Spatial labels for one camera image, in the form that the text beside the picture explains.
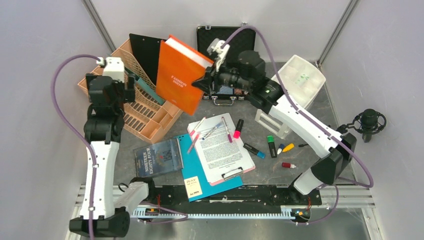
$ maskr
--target yellow sticky note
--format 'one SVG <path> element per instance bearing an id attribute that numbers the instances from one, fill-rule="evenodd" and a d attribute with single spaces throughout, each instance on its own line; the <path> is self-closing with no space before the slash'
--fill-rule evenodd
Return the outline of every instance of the yellow sticky note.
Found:
<path id="1" fill-rule="evenodd" d="M 184 184 L 188 198 L 193 198 L 203 194 L 202 187 L 200 186 L 199 178 L 197 176 L 184 179 Z"/>

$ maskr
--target paper document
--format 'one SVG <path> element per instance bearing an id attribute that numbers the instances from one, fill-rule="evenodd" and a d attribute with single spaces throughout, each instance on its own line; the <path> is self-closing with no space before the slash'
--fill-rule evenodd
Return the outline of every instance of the paper document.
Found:
<path id="1" fill-rule="evenodd" d="M 205 140 L 202 140 L 203 136 L 222 121 L 221 117 L 225 118 L 231 137 L 233 136 L 236 126 L 230 114 L 225 113 L 204 120 L 197 129 L 200 138 L 194 145 L 206 179 L 211 185 L 224 181 L 224 177 L 228 177 L 228 174 L 236 174 L 237 171 L 241 174 L 255 168 L 249 152 L 243 148 L 244 143 L 241 138 L 232 137 L 233 142 L 230 143 L 223 124 Z M 197 123 L 190 123 L 187 128 L 188 132 L 191 132 Z"/>

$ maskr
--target teal folder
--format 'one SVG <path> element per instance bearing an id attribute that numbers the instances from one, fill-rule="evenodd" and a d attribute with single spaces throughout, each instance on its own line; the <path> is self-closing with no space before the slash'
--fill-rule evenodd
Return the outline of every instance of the teal folder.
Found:
<path id="1" fill-rule="evenodd" d="M 188 134 L 184 134 L 176 136 L 175 138 L 179 140 L 179 148 L 181 149 L 183 165 L 183 169 L 181 171 L 186 189 L 189 189 L 192 184 L 195 184 L 195 189 L 198 189 L 198 185 L 200 185 L 200 191 L 187 190 L 189 202 L 238 188 L 243 185 L 242 178 L 240 176 L 233 177 L 215 186 L 210 185 L 206 179 L 205 172 L 203 171 L 203 167 L 196 150 L 193 148 L 193 150 L 187 154 L 187 151 L 192 144 L 190 136 Z"/>

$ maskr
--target gray floor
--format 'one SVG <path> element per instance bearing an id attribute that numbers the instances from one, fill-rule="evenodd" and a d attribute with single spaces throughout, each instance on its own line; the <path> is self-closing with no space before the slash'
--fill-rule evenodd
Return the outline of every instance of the gray floor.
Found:
<path id="1" fill-rule="evenodd" d="M 272 77 L 272 66 L 267 63 L 266 72 L 268 77 Z M 256 147 L 262 152 L 266 153 L 265 159 L 260 159 L 252 155 L 252 159 L 256 165 L 254 171 L 250 171 L 241 176 L 244 184 L 279 184 L 288 185 L 298 175 L 307 170 L 314 164 L 318 157 L 314 151 L 306 147 L 295 147 L 289 152 L 281 153 L 277 158 L 271 158 L 269 154 L 269 147 L 267 143 L 267 136 L 271 134 L 263 126 L 255 121 L 257 109 L 253 107 L 248 101 L 237 101 L 233 106 L 215 106 L 211 100 L 203 100 L 194 116 L 189 116 L 183 113 L 176 121 L 174 126 L 164 137 L 164 140 L 170 139 L 177 135 L 187 133 L 187 125 L 192 122 L 200 120 L 202 117 L 207 118 L 230 113 L 234 124 L 237 124 L 239 117 L 244 119 L 244 126 L 241 132 L 241 139 L 245 143 Z M 316 96 L 309 112 L 326 125 L 331 125 L 335 129 L 336 120 L 332 109 L 330 107 L 329 98 L 324 88 Z M 294 143 L 296 146 L 304 144 L 302 140 L 294 132 L 290 133 L 286 139 L 282 140 L 274 136 L 275 145 Z M 141 139 L 135 137 L 131 133 L 124 130 L 122 133 L 121 144 L 119 147 L 118 155 L 115 162 L 114 184 L 128 183 L 133 177 L 136 176 L 135 161 L 133 150 L 136 148 L 149 145 Z M 297 165 L 297 168 L 282 168 L 282 162 L 289 162 Z M 345 178 L 353 178 L 352 170 L 347 167 L 342 176 Z M 183 185 L 183 177 L 180 171 L 168 173 L 154 179 L 156 185 Z"/>

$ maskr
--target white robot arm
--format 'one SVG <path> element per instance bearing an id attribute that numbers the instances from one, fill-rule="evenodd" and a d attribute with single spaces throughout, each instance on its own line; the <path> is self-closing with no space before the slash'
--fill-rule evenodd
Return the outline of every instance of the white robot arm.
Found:
<path id="1" fill-rule="evenodd" d="M 92 104 L 87 111 L 84 137 L 94 150 L 96 161 L 94 164 L 87 148 L 84 201 L 80 217 L 69 221 L 69 230 L 88 237 L 91 219 L 96 237 L 124 237 L 130 227 L 129 213 L 149 195 L 148 184 L 135 181 L 115 202 L 113 198 L 115 160 L 124 127 L 124 103 L 135 100 L 135 79 L 129 74 L 125 87 L 125 68 L 121 58 L 99 59 L 97 63 L 104 67 L 103 74 L 89 73 L 85 76 Z"/>

